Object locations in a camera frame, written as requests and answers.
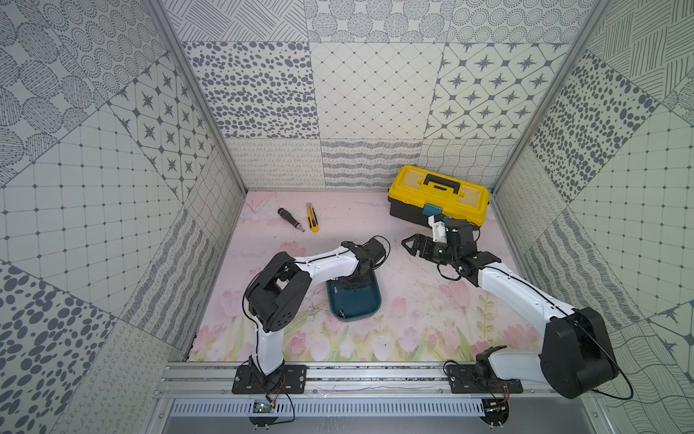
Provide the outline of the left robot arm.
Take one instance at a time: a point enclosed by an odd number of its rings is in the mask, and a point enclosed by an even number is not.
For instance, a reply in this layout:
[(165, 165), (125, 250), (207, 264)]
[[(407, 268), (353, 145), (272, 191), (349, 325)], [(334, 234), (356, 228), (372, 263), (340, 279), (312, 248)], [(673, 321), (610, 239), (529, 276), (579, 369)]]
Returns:
[(266, 380), (281, 372), (284, 329), (298, 313), (312, 287), (326, 285), (335, 316), (357, 320), (379, 309), (375, 271), (385, 264), (390, 243), (376, 235), (364, 244), (345, 241), (332, 251), (310, 257), (276, 254), (244, 292), (241, 308), (256, 326), (256, 346), (249, 366)]

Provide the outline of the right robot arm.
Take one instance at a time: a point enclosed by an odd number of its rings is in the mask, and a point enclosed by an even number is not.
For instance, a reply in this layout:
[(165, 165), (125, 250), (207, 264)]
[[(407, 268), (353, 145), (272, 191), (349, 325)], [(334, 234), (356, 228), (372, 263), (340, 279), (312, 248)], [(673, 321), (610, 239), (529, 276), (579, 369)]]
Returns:
[(479, 379), (546, 383), (559, 395), (574, 399), (595, 392), (622, 373), (603, 317), (591, 307), (577, 309), (524, 278), (502, 260), (476, 245), (476, 224), (432, 218), (429, 236), (414, 234), (401, 242), (408, 254), (450, 266), (456, 280), (467, 280), (495, 295), (540, 335), (536, 351), (490, 347), (475, 358)]

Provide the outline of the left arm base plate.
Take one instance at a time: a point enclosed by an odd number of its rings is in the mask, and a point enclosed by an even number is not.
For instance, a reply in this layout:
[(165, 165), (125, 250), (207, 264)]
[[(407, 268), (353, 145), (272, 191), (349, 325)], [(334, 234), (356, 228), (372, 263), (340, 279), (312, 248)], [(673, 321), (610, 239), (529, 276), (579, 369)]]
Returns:
[(303, 394), (307, 382), (306, 365), (280, 365), (271, 374), (263, 374), (254, 363), (249, 362), (237, 368), (234, 377), (233, 394), (264, 394), (274, 392)]

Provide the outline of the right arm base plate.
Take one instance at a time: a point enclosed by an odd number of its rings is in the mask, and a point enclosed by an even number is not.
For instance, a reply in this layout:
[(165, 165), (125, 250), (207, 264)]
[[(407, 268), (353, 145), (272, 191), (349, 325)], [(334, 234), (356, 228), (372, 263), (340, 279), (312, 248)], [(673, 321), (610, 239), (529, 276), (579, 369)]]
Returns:
[(452, 393), (487, 393), (493, 395), (523, 392), (519, 380), (502, 380), (491, 372), (466, 363), (446, 363), (443, 366)]

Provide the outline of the teal plastic storage tray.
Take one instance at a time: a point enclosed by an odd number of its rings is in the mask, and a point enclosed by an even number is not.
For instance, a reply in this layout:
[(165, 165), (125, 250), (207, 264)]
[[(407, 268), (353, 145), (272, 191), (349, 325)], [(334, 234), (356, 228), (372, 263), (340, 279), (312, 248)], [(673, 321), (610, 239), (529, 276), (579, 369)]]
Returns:
[(340, 321), (370, 318), (381, 308), (381, 291), (374, 271), (355, 289), (348, 289), (338, 280), (328, 280), (326, 287), (330, 310)]

